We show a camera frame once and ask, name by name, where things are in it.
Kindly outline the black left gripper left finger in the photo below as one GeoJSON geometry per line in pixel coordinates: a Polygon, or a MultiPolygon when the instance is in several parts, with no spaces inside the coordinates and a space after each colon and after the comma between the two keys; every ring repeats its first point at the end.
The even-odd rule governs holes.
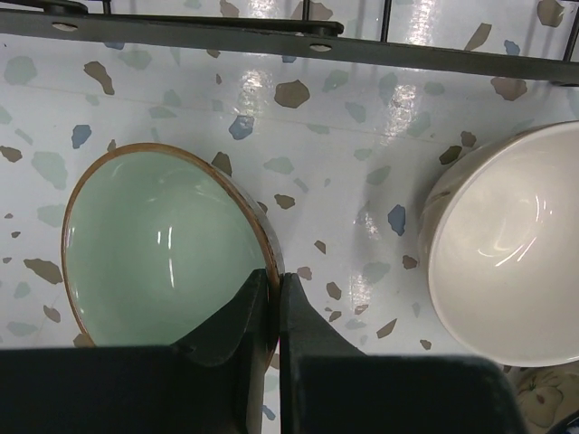
{"type": "Polygon", "coordinates": [[[258,433],[267,279],[173,344],[5,350],[4,433],[258,433]]]}

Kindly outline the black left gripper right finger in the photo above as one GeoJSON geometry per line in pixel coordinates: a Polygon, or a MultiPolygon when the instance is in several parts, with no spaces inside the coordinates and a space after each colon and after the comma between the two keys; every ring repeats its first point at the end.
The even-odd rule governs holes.
{"type": "Polygon", "coordinates": [[[308,302],[299,276],[280,291],[283,433],[524,433],[507,378],[458,355],[366,355],[308,302]]]}

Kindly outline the mint green bowl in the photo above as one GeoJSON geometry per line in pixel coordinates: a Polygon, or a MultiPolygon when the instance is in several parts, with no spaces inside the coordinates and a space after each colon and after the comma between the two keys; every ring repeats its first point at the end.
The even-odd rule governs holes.
{"type": "Polygon", "coordinates": [[[276,347],[277,236],[228,174],[184,149],[136,143],[97,159],[71,192],[61,258],[71,310],[91,345],[171,344],[264,269],[267,348],[276,347]]]}

